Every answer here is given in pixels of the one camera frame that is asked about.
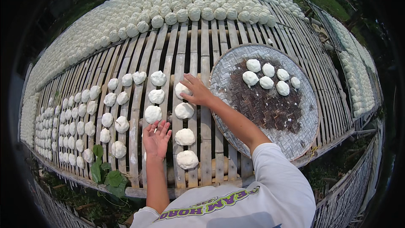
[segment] woven bamboo tray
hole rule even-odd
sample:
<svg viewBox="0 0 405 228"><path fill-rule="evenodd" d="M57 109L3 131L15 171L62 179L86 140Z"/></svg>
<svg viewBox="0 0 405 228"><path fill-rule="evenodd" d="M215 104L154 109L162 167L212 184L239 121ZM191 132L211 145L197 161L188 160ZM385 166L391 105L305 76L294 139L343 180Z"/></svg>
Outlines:
<svg viewBox="0 0 405 228"><path fill-rule="evenodd" d="M277 74L272 89L263 89L259 83L249 88L242 79L247 71L246 61L258 59L263 66L271 63L275 71L283 68L291 77L301 81L301 88L290 86L290 94L281 96L276 90ZM262 71L256 73L259 79ZM210 78L210 91L248 119L254 122L268 138L280 146L286 158L295 160L312 146L319 128L317 99L313 87L301 68L281 51L261 44L242 44L229 49L214 65ZM250 157L249 148L213 114L215 123L230 144Z"/></svg>

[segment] human arm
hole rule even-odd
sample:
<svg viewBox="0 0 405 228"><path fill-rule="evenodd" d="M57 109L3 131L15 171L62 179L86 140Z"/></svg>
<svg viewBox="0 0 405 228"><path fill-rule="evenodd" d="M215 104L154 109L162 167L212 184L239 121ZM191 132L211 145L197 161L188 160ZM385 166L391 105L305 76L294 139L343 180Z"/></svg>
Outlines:
<svg viewBox="0 0 405 228"><path fill-rule="evenodd" d="M189 73L184 74L184 78L189 82L180 81L180 83L190 89L193 95L190 96L185 93L180 95L190 103L206 106L217 114L230 131L249 147L250 154L253 154L253 151L260 144L271 143L269 138L252 121L214 96L200 79Z"/></svg>
<svg viewBox="0 0 405 228"><path fill-rule="evenodd" d="M163 159L167 151L167 142L172 131L169 130L170 123L165 120L158 126L159 121L149 124L143 130L143 144L146 152L146 178L148 187L146 190L146 206L162 213L169 205L169 194L167 192Z"/></svg>

